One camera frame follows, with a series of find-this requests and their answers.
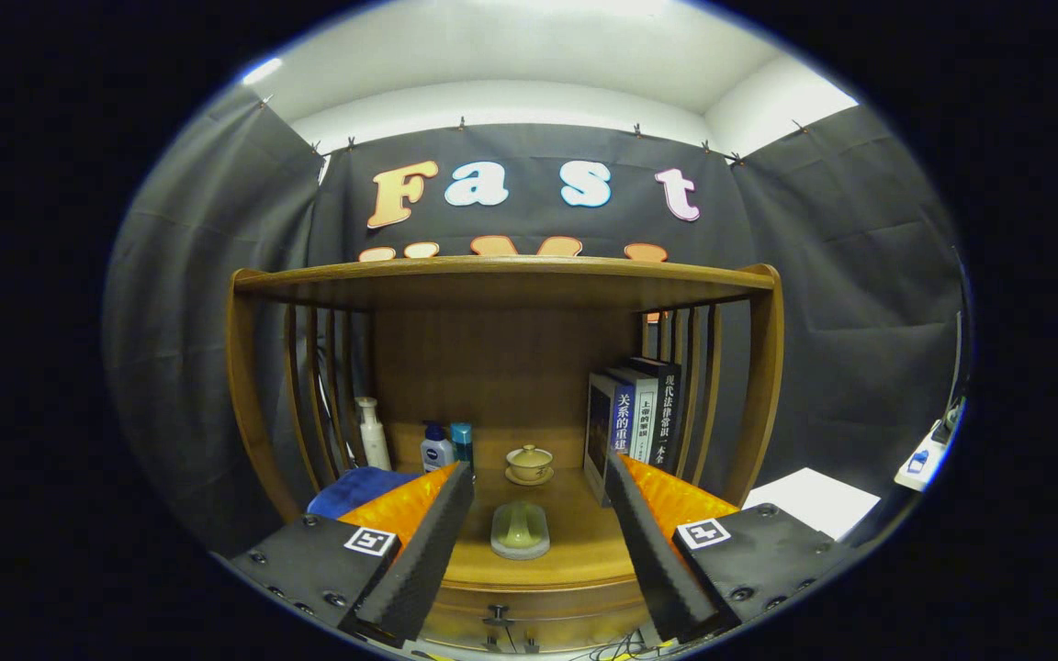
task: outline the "letter cutout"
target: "letter cutout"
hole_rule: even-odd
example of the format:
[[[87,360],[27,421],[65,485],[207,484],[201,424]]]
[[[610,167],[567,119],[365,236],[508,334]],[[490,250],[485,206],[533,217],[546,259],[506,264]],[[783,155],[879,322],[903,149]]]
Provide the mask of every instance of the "letter cutout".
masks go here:
[[[550,237],[541,242],[537,255],[549,255],[553,258],[573,258],[582,252],[582,241],[572,237]]]
[[[518,255],[512,239],[499,234],[488,237],[476,237],[471,240],[471,252],[484,256]],[[572,237],[550,237],[541,242],[537,255],[549,255],[554,258],[572,258],[582,252],[582,241]]]
[[[569,162],[563,164],[559,176],[567,185],[562,187],[562,199],[571,206],[601,206],[609,202],[609,169],[604,164]]]
[[[366,247],[361,255],[358,255],[358,261],[393,260],[397,254],[394,252],[394,247]]]
[[[654,244],[651,243],[631,243],[630,246],[623,247],[623,254],[628,256],[628,259],[638,261],[668,261],[668,251],[664,251],[660,246],[654,246]],[[657,324],[658,322],[658,312],[647,315],[647,324]]]
[[[440,244],[434,241],[420,241],[419,243],[408,244],[406,250],[402,251],[402,256],[408,259],[419,259],[419,258],[434,258],[434,256],[440,254]]]
[[[488,237],[476,237],[471,240],[471,252],[484,256],[516,255],[517,247],[512,244],[512,239],[503,235],[488,235]]]
[[[411,209],[402,205],[403,198],[414,202],[423,197],[423,178],[432,178],[440,172],[435,162],[411,164],[407,167],[379,172],[373,183],[379,186],[378,201],[373,204],[373,215],[365,222],[370,229],[394,225],[411,218]]]
[[[449,185],[443,199],[450,205],[498,205],[509,198],[505,188],[505,167],[492,162],[477,162],[459,166],[452,172],[456,183]]]
[[[696,191],[696,184],[685,179],[676,168],[656,172],[656,181],[664,185],[664,199],[668,200],[668,210],[672,215],[688,222],[700,218],[700,209],[688,204],[688,192]]]

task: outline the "blue towel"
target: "blue towel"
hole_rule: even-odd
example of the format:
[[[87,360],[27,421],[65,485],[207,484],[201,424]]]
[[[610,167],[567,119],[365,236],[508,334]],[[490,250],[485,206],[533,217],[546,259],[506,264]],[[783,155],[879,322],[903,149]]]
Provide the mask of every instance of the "blue towel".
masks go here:
[[[339,518],[419,477],[421,476],[362,465],[361,469],[350,470],[340,480],[321,490],[308,506],[308,513],[325,518]]]

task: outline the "book spine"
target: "book spine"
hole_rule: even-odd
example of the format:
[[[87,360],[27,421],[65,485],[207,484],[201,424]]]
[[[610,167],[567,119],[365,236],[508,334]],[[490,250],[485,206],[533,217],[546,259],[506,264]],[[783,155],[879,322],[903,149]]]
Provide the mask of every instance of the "book spine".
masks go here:
[[[659,394],[656,403],[655,448],[651,464],[672,473],[676,465],[679,445],[679,368],[663,365],[658,371]]]
[[[656,419],[656,381],[636,381],[635,440],[631,443],[631,459],[647,463],[651,455],[651,428]]]
[[[625,453],[631,447],[631,433],[634,430],[635,388],[625,384],[615,386],[615,403],[612,407],[615,419],[609,433],[609,451]]]

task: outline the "white pump bottle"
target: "white pump bottle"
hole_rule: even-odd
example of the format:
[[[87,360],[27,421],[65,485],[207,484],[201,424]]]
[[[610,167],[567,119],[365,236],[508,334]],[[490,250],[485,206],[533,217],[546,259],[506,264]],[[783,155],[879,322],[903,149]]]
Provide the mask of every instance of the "white pump bottle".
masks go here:
[[[378,411],[373,407],[379,405],[373,398],[357,398],[358,406],[362,408],[362,444],[365,446],[365,463],[375,469],[390,470],[390,456],[386,453],[386,435],[382,433],[382,423],[379,422]]]

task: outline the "orange gripper pad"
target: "orange gripper pad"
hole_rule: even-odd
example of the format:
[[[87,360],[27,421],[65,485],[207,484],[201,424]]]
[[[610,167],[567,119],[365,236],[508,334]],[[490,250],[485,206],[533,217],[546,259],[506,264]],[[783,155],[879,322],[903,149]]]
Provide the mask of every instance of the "orange gripper pad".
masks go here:
[[[423,477],[417,477],[406,484],[396,486],[355,510],[342,514],[338,521],[399,535],[402,548],[399,549],[399,555],[395,556],[398,559],[402,552],[406,551],[411,537],[419,530],[423,516],[427,515],[427,510],[435,502],[437,495],[440,495],[444,482],[449,481],[449,477],[458,464],[457,461],[444,465],[443,469],[433,470]]]
[[[620,457],[631,477],[634,478],[635,484],[639,486],[639,493],[643,494],[643,500],[647,503],[652,517],[656,519],[659,531],[663,533],[668,546],[671,546],[677,557],[680,557],[680,553],[672,540],[676,526],[717,518],[738,511],[737,507],[680,480],[679,477],[669,476],[655,465],[636,461],[626,455]]]

